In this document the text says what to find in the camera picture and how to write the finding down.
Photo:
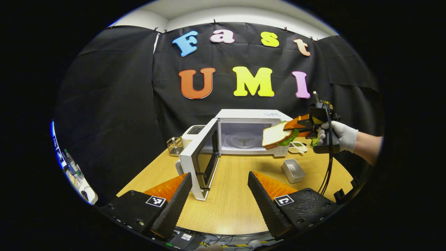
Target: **gloved hand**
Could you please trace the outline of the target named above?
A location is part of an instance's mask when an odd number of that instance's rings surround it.
[[[223,251],[223,247],[221,245],[218,244],[212,244],[210,246],[199,246],[197,249],[195,249],[196,251]]]
[[[347,150],[350,152],[353,152],[355,150],[355,144],[356,144],[356,136],[358,135],[358,130],[353,129],[343,123],[332,121],[331,127],[333,128],[333,131],[338,135],[339,138],[339,150]],[[325,130],[328,129],[328,122],[323,123],[321,127],[319,127],[319,144],[323,143],[323,139],[325,139]]]

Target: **open microwave door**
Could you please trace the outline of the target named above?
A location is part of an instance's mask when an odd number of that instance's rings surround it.
[[[192,175],[192,189],[197,200],[205,201],[220,158],[218,119],[213,118],[180,153],[181,167]]]

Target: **glove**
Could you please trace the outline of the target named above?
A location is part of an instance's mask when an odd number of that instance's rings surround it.
[[[356,144],[356,136],[358,135],[358,130],[353,129],[343,123],[332,121],[331,127],[333,128],[333,131],[338,135],[339,137],[339,150],[347,150],[350,152],[353,152],[355,150],[355,144]],[[319,144],[323,143],[323,140],[325,139],[325,130],[328,129],[328,122],[325,122],[319,127]]]

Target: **white wall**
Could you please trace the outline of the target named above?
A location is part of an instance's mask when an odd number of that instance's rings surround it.
[[[321,39],[336,34],[335,31],[329,34],[307,22],[281,13],[246,7],[211,8],[188,13],[172,20],[150,11],[138,9],[123,16],[115,26],[134,25],[149,29],[158,27],[157,31],[164,32],[165,29],[170,31],[190,25],[212,23],[214,19],[216,22],[247,22],[275,26],[281,29],[287,27],[289,31],[306,37],[313,37],[313,39]]]
[[[201,10],[188,13],[183,16],[169,20],[167,30],[178,29],[190,25],[212,23],[214,22],[246,22],[261,25],[275,26],[296,32],[306,37],[312,36],[314,39],[331,36],[306,22],[299,19],[258,8],[245,7],[222,7]]]
[[[155,29],[155,27],[158,27],[157,31],[164,32],[164,29],[167,29],[168,21],[169,20],[167,20],[167,18],[156,13],[137,9],[120,18],[115,26],[133,25],[149,29]]]

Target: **blue letter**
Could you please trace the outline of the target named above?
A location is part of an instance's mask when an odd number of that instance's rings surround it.
[[[182,57],[194,52],[197,49],[196,46],[190,45],[190,44],[197,44],[198,41],[195,37],[186,39],[187,37],[196,35],[198,35],[198,32],[193,30],[172,41],[173,44],[177,44],[178,47],[180,47]]]

